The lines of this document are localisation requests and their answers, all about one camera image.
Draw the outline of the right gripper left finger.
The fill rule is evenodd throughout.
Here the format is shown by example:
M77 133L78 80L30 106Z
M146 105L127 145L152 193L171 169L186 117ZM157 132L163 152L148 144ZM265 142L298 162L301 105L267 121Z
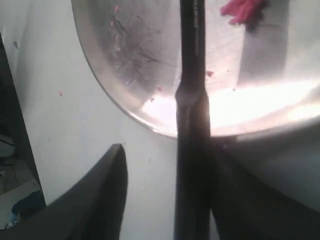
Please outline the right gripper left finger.
M123 146L113 144L64 195L16 226L2 240L118 240L128 190Z

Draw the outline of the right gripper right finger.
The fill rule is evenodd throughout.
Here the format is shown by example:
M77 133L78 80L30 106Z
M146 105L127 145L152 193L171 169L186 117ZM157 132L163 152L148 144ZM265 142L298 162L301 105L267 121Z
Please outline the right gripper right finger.
M252 175L211 146L211 210L222 240L318 240L320 213Z

